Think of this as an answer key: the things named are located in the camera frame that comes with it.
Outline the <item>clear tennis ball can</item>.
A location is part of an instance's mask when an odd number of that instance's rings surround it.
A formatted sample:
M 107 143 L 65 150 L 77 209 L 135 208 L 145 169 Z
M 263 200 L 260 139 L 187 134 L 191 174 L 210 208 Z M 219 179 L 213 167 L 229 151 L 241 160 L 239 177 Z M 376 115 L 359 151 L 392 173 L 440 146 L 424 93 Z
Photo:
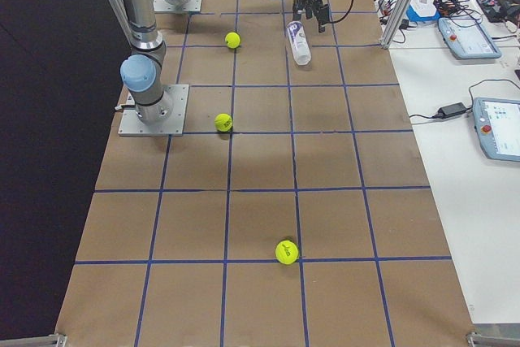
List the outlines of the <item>clear tennis ball can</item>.
M 308 65 L 312 56 L 303 24 L 300 21 L 292 21 L 287 24 L 286 31 L 295 63 L 298 66 Z

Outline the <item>tennis ball centre front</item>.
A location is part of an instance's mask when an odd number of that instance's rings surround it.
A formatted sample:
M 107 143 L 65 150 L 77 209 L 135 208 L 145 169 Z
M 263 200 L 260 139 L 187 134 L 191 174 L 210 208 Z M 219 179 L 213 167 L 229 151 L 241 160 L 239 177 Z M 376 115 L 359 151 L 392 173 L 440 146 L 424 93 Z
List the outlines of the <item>tennis ball centre front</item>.
M 225 36 L 225 43 L 227 48 L 234 50 L 240 46 L 241 36 L 236 32 L 229 32 Z

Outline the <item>tennis ball near base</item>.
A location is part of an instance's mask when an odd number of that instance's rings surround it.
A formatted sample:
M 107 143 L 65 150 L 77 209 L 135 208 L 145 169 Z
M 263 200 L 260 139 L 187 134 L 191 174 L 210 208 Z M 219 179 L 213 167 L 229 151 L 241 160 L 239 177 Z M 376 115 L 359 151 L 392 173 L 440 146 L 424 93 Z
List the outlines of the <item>tennis ball near base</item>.
M 227 113 L 217 114 L 214 118 L 214 126 L 218 132 L 229 132 L 233 126 L 232 117 Z

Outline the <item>tennis ball near tape curl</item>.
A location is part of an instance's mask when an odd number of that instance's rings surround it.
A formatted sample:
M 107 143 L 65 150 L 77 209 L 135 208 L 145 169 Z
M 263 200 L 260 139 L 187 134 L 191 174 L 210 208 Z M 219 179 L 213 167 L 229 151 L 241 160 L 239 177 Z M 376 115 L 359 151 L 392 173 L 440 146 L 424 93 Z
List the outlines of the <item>tennis ball near tape curl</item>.
M 299 249 L 291 240 L 280 241 L 275 247 L 276 259 L 284 265 L 291 265 L 299 258 Z

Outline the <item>blue white cardboard box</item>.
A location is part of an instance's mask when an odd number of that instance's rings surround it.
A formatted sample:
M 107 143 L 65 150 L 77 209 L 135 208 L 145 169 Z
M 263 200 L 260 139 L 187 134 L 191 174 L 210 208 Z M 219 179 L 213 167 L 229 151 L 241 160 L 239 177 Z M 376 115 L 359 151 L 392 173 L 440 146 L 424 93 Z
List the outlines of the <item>blue white cardboard box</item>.
M 434 0 L 411 0 L 406 16 L 412 22 L 427 22 L 440 18 Z

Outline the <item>far teach pendant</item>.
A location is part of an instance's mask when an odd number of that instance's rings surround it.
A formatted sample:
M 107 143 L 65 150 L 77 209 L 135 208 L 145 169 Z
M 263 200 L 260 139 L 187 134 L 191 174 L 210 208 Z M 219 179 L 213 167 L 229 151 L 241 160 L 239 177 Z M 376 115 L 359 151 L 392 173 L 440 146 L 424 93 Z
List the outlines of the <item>far teach pendant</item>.
M 469 18 L 439 18 L 437 27 L 456 59 L 498 59 L 502 53 L 481 23 Z

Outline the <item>teach pendant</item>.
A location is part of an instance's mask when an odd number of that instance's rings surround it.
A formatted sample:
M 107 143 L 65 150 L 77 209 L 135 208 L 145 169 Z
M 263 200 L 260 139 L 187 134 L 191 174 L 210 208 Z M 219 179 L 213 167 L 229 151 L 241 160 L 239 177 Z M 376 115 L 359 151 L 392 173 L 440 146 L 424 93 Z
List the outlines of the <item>teach pendant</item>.
M 439 18 L 437 27 L 456 59 L 498 59 L 502 53 L 481 23 L 469 18 Z
M 494 160 L 519 161 L 519 101 L 481 98 L 472 106 L 479 144 Z

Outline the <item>black power adapter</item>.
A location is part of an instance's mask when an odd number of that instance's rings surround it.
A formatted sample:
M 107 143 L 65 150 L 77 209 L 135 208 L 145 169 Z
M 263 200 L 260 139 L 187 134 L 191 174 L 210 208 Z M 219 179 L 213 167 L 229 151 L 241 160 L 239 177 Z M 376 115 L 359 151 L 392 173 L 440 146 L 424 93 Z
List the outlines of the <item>black power adapter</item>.
M 458 115 L 463 115 L 467 111 L 468 108 L 463 103 L 457 102 L 447 106 L 440 107 L 435 117 L 437 119 L 448 119 Z

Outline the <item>brown paper table cover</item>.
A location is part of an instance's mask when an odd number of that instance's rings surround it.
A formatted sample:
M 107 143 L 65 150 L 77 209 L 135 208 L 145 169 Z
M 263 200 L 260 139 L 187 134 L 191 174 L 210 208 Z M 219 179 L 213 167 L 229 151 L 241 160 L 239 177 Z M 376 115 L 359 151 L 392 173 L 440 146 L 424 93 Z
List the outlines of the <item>brown paper table cover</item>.
M 471 330 L 373 0 L 161 15 L 185 132 L 111 125 L 56 330 L 70 346 L 463 346 Z M 240 35 L 227 48 L 225 36 Z M 233 126 L 218 132 L 215 116 Z M 281 264 L 280 241 L 298 260 Z

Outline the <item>near teach pendant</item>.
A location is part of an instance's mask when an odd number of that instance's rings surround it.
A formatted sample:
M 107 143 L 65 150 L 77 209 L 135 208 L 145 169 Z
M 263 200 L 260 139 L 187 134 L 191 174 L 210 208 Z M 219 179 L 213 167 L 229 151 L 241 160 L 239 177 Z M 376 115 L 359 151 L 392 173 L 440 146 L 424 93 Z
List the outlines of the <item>near teach pendant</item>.
M 472 106 L 479 144 L 494 160 L 519 161 L 519 101 L 481 98 Z

